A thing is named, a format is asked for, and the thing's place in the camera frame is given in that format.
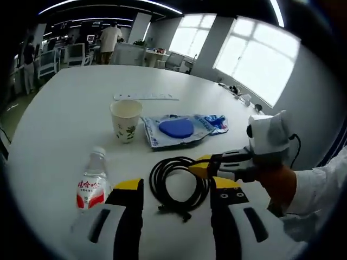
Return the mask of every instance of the monitor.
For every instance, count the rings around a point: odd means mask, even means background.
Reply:
[[[95,35],[88,35],[87,36],[87,42],[93,43],[94,42]]]

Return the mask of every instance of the black cable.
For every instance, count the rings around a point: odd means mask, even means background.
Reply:
[[[196,161],[188,157],[175,157],[162,160],[154,166],[149,179],[153,195],[162,203],[158,207],[159,211],[175,212],[183,217],[184,222],[187,222],[191,218],[191,214],[188,211],[196,209],[206,199],[210,190],[210,180],[201,179],[194,175],[196,179],[194,193],[186,201],[177,201],[170,196],[166,189],[166,178],[175,170],[189,172],[188,167],[193,164],[196,164]]]
[[[291,137],[289,137],[289,140],[293,140],[294,138],[298,139],[299,147],[298,147],[297,154],[295,155],[295,157],[294,157],[294,159],[292,161],[291,168],[293,167],[293,164],[294,164],[295,160],[297,159],[297,157],[299,156],[299,153],[300,153],[300,150],[301,150],[301,140],[300,140],[300,137],[297,134],[293,134]]]
[[[0,127],[0,130],[5,134],[5,136],[6,136],[7,140],[8,140],[8,142],[11,143],[11,140],[10,140],[10,138],[8,137],[8,135],[6,134],[5,130],[2,129],[1,127]]]

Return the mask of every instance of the white table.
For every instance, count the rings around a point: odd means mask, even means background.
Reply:
[[[120,144],[109,111],[116,92],[171,93],[180,100],[142,101],[143,115],[220,113],[227,116],[230,130],[208,136],[195,148],[153,152],[140,122],[134,142]],[[102,146],[111,183],[145,180],[140,259],[215,259],[209,196],[185,224],[176,214],[159,215],[149,173],[165,158],[196,159],[247,145],[246,127],[252,114],[254,109],[243,106],[217,83],[187,74],[113,65],[63,69],[42,88],[18,124],[9,150],[9,184],[41,241],[67,254],[63,240],[78,216],[77,183],[92,148]],[[167,184],[174,198],[186,199],[195,189],[195,178],[185,172],[170,177]],[[267,206],[267,193],[259,183],[242,187],[252,202]]]
[[[147,50],[146,56],[149,59],[148,67],[154,68],[157,60],[162,60],[163,57],[169,57],[168,54],[158,53],[154,50]]]

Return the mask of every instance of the bottle cap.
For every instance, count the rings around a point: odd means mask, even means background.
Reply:
[[[103,148],[100,147],[100,146],[95,146],[95,147],[93,148],[93,152],[92,152],[92,153],[99,153],[99,154],[102,154],[103,156],[106,155],[105,149],[103,149]]]

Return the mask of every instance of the chair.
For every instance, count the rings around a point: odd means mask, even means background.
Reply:
[[[41,54],[37,71],[38,78],[47,74],[58,73],[60,58],[57,58],[56,54],[57,50],[55,49]]]
[[[67,47],[67,67],[90,65],[93,59],[85,54],[85,44],[71,44]]]
[[[110,64],[143,66],[146,47],[128,43],[117,43],[111,56]]]
[[[173,70],[175,72],[179,72],[179,69],[184,60],[184,56],[177,53],[171,53],[168,57],[167,61],[157,61],[157,68],[159,69],[168,69]]]

